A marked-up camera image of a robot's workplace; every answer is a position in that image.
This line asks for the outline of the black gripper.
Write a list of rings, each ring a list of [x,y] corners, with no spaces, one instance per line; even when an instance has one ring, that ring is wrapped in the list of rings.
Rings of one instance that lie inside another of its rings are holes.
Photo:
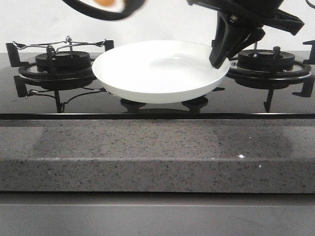
[[[305,24],[297,16],[280,10],[282,0],[188,0],[187,3],[218,11],[216,35],[212,40],[209,56],[214,68],[220,68],[226,59],[231,59],[265,35],[265,31],[260,27],[236,28],[236,22],[231,19],[232,15],[284,30],[292,35],[296,35]]]

